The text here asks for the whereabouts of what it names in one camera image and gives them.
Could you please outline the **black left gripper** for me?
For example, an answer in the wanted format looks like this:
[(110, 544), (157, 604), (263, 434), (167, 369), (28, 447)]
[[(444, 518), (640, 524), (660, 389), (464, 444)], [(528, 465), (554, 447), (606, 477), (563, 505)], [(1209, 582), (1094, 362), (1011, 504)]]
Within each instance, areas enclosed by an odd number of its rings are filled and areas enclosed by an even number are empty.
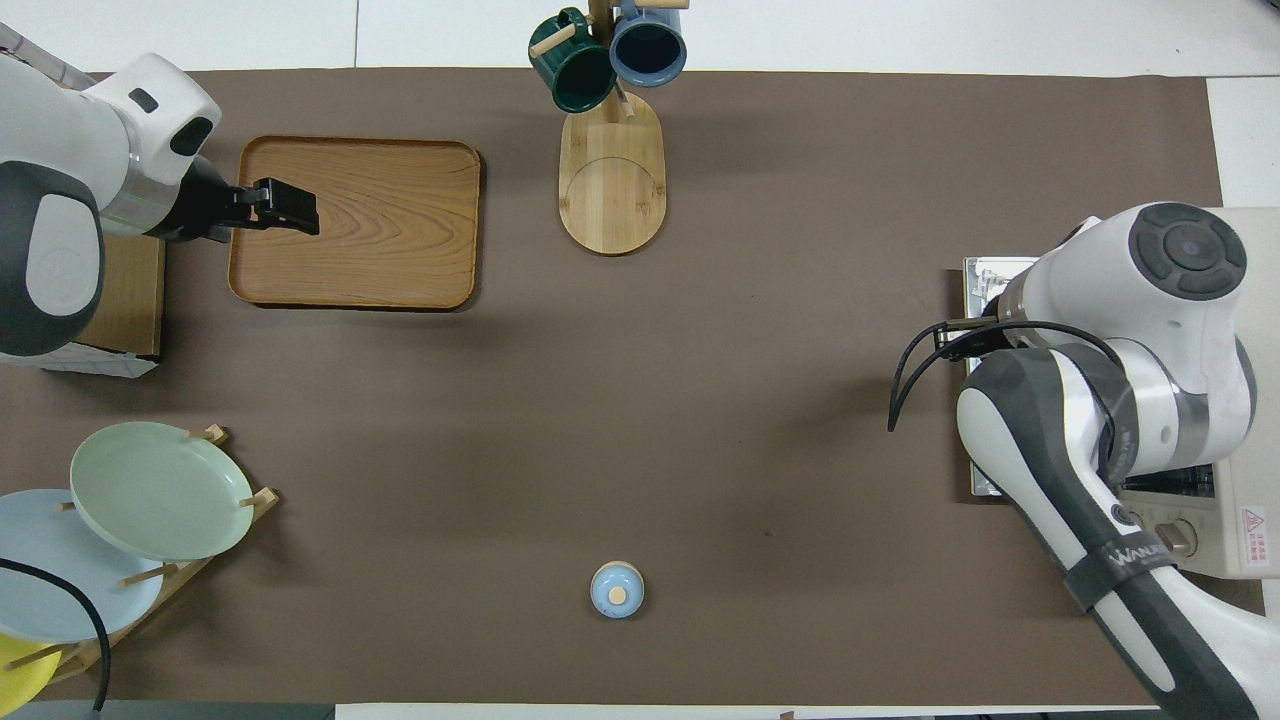
[(170, 243), (206, 238), (228, 242), (233, 228), (255, 228), (259, 219), (306, 234), (321, 231), (317, 197), (275, 178), (250, 186), (229, 184), (204, 155), (196, 155), (186, 172), (170, 211), (160, 222), (160, 240)]

